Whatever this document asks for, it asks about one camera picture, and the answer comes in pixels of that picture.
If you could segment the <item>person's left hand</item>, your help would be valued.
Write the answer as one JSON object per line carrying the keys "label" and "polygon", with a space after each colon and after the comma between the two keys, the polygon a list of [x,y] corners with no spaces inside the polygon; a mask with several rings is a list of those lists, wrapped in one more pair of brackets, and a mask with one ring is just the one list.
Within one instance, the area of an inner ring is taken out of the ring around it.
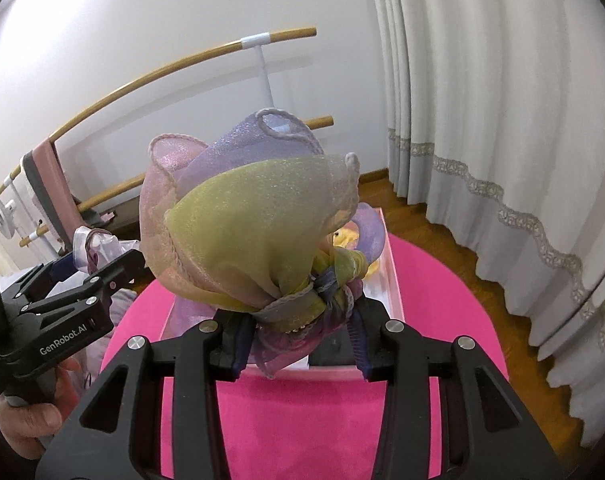
{"label": "person's left hand", "polygon": [[11,406],[5,396],[0,396],[0,435],[19,456],[37,460],[44,453],[41,439],[60,431],[79,402],[71,375],[80,370],[80,363],[74,358],[57,365],[52,403]]}

